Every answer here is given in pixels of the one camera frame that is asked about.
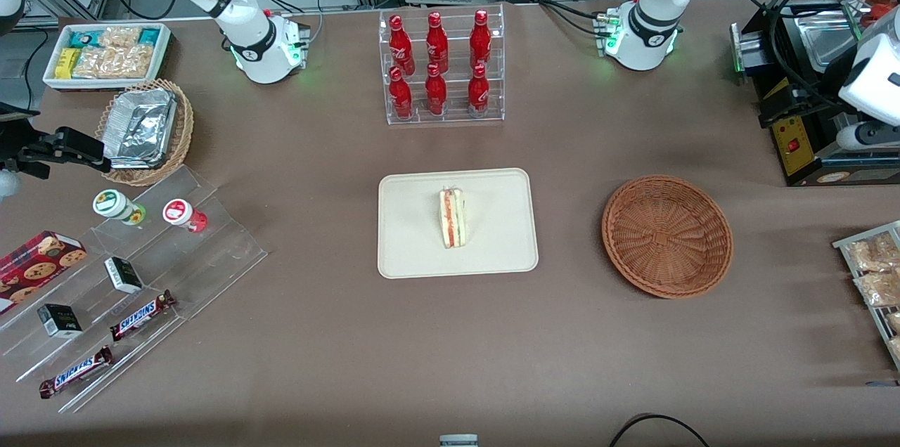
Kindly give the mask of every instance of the wicker basket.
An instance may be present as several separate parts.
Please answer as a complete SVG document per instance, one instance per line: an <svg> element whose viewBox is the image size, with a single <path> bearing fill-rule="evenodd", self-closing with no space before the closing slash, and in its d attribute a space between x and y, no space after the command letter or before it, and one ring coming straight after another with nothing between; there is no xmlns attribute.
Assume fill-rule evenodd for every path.
<svg viewBox="0 0 900 447"><path fill-rule="evenodd" d="M700 296L731 265L732 233L722 210L675 177L645 176L618 188L600 229L618 271L655 296Z"/></svg>
<svg viewBox="0 0 900 447"><path fill-rule="evenodd" d="M182 89L174 83L166 81L166 79L154 79L151 82L144 82L133 87L125 89L125 91L149 91L149 89L167 89L178 98L178 107L176 109L176 120L172 124L172 135L169 137L169 145L167 150L167 159L160 168L157 169L112 169L108 174L104 174L108 180L118 183L125 183L132 187L145 187L153 185L155 182L166 178L172 171L178 168L184 162L187 156L187 149L191 146L191 133L193 133L193 110L191 102L184 97ZM100 124L97 127L96 136L100 139L103 136L103 130L106 128L106 120L110 116L113 102L106 105L106 111L100 117Z"/></svg>

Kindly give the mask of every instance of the jar lid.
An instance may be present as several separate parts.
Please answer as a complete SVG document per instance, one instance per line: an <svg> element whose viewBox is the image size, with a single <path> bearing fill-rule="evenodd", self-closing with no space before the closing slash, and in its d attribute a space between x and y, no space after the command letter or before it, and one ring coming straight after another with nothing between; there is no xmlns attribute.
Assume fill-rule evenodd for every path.
<svg viewBox="0 0 900 447"><path fill-rule="evenodd" d="M193 207L185 200L171 200L163 209L163 219L174 226L186 223L191 219L192 214Z"/></svg>
<svg viewBox="0 0 900 447"><path fill-rule="evenodd" d="M125 210L128 200L118 190L107 188L94 198L94 212L102 216L116 216Z"/></svg>

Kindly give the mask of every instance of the red cookie box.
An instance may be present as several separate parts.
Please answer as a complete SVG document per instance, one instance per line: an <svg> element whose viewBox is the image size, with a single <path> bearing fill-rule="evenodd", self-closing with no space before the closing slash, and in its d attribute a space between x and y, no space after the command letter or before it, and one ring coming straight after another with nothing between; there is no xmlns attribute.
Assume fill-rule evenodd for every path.
<svg viewBox="0 0 900 447"><path fill-rule="evenodd" d="M81 242L44 231L0 259L0 313L12 309L86 255Z"/></svg>

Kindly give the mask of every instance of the sandwich slice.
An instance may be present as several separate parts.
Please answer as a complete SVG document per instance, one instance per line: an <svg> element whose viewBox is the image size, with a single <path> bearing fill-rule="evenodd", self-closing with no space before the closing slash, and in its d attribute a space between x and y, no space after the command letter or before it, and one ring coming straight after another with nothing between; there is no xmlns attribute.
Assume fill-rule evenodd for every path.
<svg viewBox="0 0 900 447"><path fill-rule="evenodd" d="M459 248L465 245L465 201L459 188L441 190L441 230L444 247Z"/></svg>

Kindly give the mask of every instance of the brown table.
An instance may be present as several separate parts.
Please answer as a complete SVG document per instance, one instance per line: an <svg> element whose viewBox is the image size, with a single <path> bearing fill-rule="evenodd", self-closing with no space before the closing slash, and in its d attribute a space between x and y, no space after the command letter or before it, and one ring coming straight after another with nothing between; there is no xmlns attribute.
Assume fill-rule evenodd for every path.
<svg viewBox="0 0 900 447"><path fill-rule="evenodd" d="M782 187L733 81L727 27L752 7L691 4L678 49L642 73L542 8L506 12L507 120L449 129L387 127L376 13L329 15L309 68L273 86L235 69L211 20L170 22L167 76L196 111L187 163L272 254L77 414L0 367L0 444L605 445L659 412L714 445L897 445L900 389L863 386L896 373L830 242L898 219L900 190ZM47 91L38 127L93 131L109 97ZM382 177L499 167L531 176L536 270L380 277ZM706 296L653 299L605 257L604 202L643 174L685 178L728 216L733 265ZM0 252L80 235L104 187L74 165L25 178ZM644 422L620 445L676 441Z"/></svg>

